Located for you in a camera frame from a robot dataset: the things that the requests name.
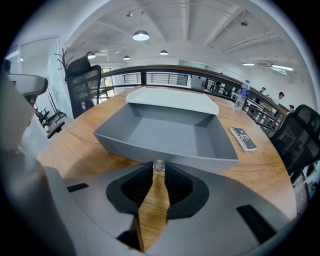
wooden table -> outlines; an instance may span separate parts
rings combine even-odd
[[[106,152],[93,132],[124,106],[128,93],[140,87],[109,98],[65,125],[37,159],[44,166],[58,169],[63,178],[108,172],[136,164],[135,161]],[[231,101],[210,97],[219,106],[218,118],[239,158],[239,163],[222,175],[238,180],[257,192],[279,208],[289,219],[295,218],[297,210],[293,188],[286,168],[268,137],[244,111],[234,110]],[[244,129],[257,149],[243,151],[229,131],[231,127]],[[139,209],[145,250],[166,227],[168,207],[164,173],[154,172],[153,185]]]

ceiling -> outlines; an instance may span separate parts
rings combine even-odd
[[[46,59],[48,61],[49,52],[56,47],[57,38],[33,41],[21,46],[21,57],[26,62],[38,59]]]
[[[289,66],[294,69],[291,78],[303,80],[308,76],[305,64],[298,61],[271,22],[234,3],[237,1],[111,0],[107,11],[87,26],[69,51],[112,50],[130,54],[155,44],[188,43],[211,48],[213,55],[219,52],[237,64]],[[140,29],[149,33],[149,40],[132,39]]]

gray tray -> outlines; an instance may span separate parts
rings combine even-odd
[[[238,161],[215,115],[127,103],[94,133],[110,153],[137,162],[163,160],[222,173]]]

mesh chair back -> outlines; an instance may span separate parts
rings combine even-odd
[[[73,117],[77,118],[84,111],[99,103],[101,67],[90,66],[87,56],[70,63],[67,69],[67,86]]]
[[[288,114],[271,138],[289,175],[320,159],[320,115],[306,105]]]

desk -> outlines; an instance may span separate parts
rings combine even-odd
[[[124,106],[128,93],[139,88],[141,86],[111,97],[67,124],[37,159],[43,166],[58,169],[63,178],[108,172],[136,164],[135,161],[106,152],[93,132]],[[239,158],[239,163],[222,175],[238,180],[257,192],[279,208],[289,219],[295,218],[297,210],[294,191],[286,168],[268,137],[244,111],[234,110],[232,101],[215,96],[209,97],[219,106],[218,118]],[[257,149],[243,151],[229,131],[231,127],[244,129]],[[164,173],[154,172],[152,187],[139,209],[145,249],[166,227],[168,206]]]

